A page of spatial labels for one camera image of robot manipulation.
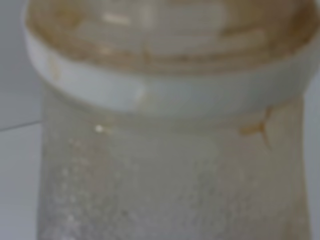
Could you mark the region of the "clear plastic drink bottle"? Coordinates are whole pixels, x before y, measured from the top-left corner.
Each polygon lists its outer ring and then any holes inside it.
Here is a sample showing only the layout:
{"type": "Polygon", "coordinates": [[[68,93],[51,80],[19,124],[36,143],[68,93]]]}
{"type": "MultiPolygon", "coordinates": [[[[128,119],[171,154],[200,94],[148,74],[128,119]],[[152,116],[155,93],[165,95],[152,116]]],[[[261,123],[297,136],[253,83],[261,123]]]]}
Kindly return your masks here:
{"type": "Polygon", "coordinates": [[[30,0],[39,240],[309,240],[317,0],[30,0]]]}

